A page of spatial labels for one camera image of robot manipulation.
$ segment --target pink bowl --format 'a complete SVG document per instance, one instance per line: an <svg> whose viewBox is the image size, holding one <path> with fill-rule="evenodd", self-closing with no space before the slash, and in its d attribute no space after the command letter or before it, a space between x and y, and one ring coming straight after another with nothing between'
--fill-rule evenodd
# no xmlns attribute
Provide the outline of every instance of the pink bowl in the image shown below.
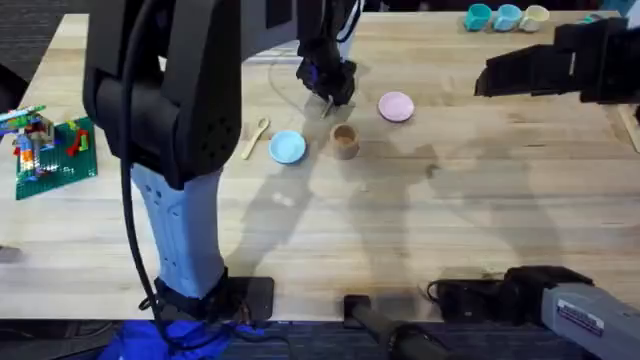
<svg viewBox="0 0 640 360"><path fill-rule="evenodd" d="M378 111L382 117L391 122L404 122L409 120L415 106L406 94L392 91L384 94L378 102Z"/></svg>

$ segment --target green lego baseplate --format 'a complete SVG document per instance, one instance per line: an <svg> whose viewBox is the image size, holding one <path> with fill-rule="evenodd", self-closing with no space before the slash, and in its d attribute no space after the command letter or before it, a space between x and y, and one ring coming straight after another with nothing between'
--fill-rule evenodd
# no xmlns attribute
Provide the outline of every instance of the green lego baseplate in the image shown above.
<svg viewBox="0 0 640 360"><path fill-rule="evenodd" d="M93 123L89 118L81 118L75 120L75 124L78 129L89 132L89 149L78 151L73 157L67 155L67 148L74 143L76 132L68 123L56 125L55 148L40 152L40 168L47 170L47 174L36 181L27 180L28 174L20 172L20 157L17 156L16 200L98 175Z"/></svg>

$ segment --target mug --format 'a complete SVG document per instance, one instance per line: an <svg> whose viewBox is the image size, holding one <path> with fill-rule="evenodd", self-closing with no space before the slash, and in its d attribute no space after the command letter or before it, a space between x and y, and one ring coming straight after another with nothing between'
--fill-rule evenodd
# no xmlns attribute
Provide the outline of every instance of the mug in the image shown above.
<svg viewBox="0 0 640 360"><path fill-rule="evenodd" d="M485 4L473 4L467 11L467 17L464 19L464 27L467 31L479 31L487 26L491 19L491 8Z"/></svg>
<svg viewBox="0 0 640 360"><path fill-rule="evenodd" d="M498 18L493 22L496 31L509 31L518 25L522 11L515 5L506 4L498 8Z"/></svg>
<svg viewBox="0 0 640 360"><path fill-rule="evenodd" d="M531 5L525 10L519 27L522 31L536 32L547 20L549 20L549 10L540 5Z"/></svg>

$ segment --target black cable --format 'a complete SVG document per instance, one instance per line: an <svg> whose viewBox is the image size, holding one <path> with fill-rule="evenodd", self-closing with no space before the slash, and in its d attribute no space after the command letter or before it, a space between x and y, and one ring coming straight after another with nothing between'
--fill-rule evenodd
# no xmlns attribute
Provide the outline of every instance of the black cable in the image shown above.
<svg viewBox="0 0 640 360"><path fill-rule="evenodd" d="M239 332L235 326L230 326L228 324L225 324L224 326L227 326L230 328L231 333L233 334L233 336L237 337L238 339L248 342L248 343L252 343L252 344L260 344L260 343L265 343L265 342L269 342L269 341L280 341L283 342L285 344L287 344L287 350L289 352L289 359L291 360L296 360L297 357L293 351L293 345L291 344L291 340L289 340L288 337L283 336L283 335L265 335L265 336L251 336L251 335L247 335L247 334L243 334L241 332Z"/></svg>
<svg viewBox="0 0 640 360"><path fill-rule="evenodd" d="M355 15L353 16L353 21L351 22L351 26L349 26L349 31L347 31L347 33L344 35L344 37L342 39L336 39L337 42L339 43L344 43L347 40L349 40L349 38L351 37L351 34L353 34L353 30L356 29L356 25L358 24L358 20L360 20L360 15L362 14L362 0L358 0L358 10L356 11Z"/></svg>
<svg viewBox="0 0 640 360"><path fill-rule="evenodd" d="M166 326L162 320L160 309L153 293L151 282L144 267L140 248L138 247L138 238L133 217L133 204L131 200L131 94L133 89L133 80L136 68L136 60L141 55L141 43L145 35L148 24L153 20L153 13L162 0L145 0L140 8L140 12L136 17L133 29L129 37L129 44L123 65L122 78L122 116L120 119L120 182L122 186L122 207L124 210L124 221L127 229L127 238L133 262L140 277L142 288L147 296L148 302L153 313L153 322L162 339L172 350L190 351L202 348L219 338L220 333L213 335L211 338L196 344L185 346L171 339L167 334Z"/></svg>
<svg viewBox="0 0 640 360"><path fill-rule="evenodd" d="M27 332L18 330L18 329L12 329L12 328L0 328L0 333L10 333L10 334L14 334L14 335L18 335L21 336L25 339L36 339L37 336L29 334Z"/></svg>
<svg viewBox="0 0 640 360"><path fill-rule="evenodd" d="M100 328L98 328L97 330L94 330L88 334L77 334L74 336L71 336L69 339L88 339L88 338L92 338L94 336L98 336L100 334L103 334L104 332L108 331L109 329L111 329L113 327L113 322L108 322L105 325L101 326Z"/></svg>

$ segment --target wooden tabletop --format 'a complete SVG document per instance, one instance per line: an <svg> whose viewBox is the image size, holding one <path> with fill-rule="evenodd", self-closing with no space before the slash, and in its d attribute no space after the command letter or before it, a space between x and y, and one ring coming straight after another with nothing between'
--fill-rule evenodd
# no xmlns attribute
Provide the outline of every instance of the wooden tabletop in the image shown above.
<svg viewBox="0 0 640 360"><path fill-rule="evenodd" d="M418 286L524 264L564 265L640 306L640 155L616 108L576 95L473 96L488 57L548 43L583 18L554 12L537 34L466 33L462 13L367 14L352 58L351 106L326 119L295 78L295 46L243 68L243 142L220 192L220 247L232 275L276 281L276 319L337 319L349 293L392 317L433 318ZM67 15L24 98L56 122L81 103L87 16ZM403 91L415 116L394 125L376 104ZM244 144L272 124L248 161ZM330 127L359 131L353 160L332 156ZM269 158L276 131L301 131L299 166ZM0 263L2 318L148 318L127 246L118 161L102 132L98 177L14 200L15 159L0 146L0 242L21 250ZM147 269L157 255L140 196L136 221Z"/></svg>

